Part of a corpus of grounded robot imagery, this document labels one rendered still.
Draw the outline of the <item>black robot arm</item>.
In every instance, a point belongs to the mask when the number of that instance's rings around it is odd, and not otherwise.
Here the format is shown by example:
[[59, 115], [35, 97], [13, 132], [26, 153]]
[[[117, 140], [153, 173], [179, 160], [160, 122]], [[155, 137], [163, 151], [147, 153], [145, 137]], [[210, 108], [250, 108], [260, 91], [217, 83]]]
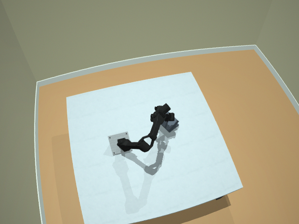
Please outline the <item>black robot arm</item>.
[[[154, 141], [157, 139], [157, 134], [160, 128], [160, 125], [163, 124], [166, 119], [166, 113], [171, 110], [168, 104], [155, 106], [155, 112], [151, 115], [153, 120], [153, 125], [150, 133], [147, 136], [142, 137], [138, 142], [131, 142], [129, 139], [118, 139], [117, 146], [120, 147], [124, 152], [129, 151], [130, 149], [140, 149], [143, 152], [149, 151], [154, 144]], [[151, 144], [149, 145], [144, 139], [151, 138]]]

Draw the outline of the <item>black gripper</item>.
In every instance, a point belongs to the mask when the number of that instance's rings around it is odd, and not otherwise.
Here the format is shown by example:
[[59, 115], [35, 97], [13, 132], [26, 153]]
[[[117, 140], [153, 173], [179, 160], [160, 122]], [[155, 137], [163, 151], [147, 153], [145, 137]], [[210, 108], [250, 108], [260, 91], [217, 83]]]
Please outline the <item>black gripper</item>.
[[[175, 120], [175, 113], [171, 112], [169, 114], [165, 114], [167, 117], [165, 121], [174, 121]], [[150, 121], [153, 122], [152, 118], [150, 118]]]

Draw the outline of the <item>grey sloped panel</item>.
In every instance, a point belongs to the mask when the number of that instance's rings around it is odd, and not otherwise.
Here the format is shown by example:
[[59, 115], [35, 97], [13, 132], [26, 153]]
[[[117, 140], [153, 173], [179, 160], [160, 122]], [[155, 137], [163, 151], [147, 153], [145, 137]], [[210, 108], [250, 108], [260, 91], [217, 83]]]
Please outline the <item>grey sloped panel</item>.
[[175, 118], [174, 121], [164, 121], [161, 125], [170, 133], [177, 126], [179, 126], [178, 122], [179, 121]]

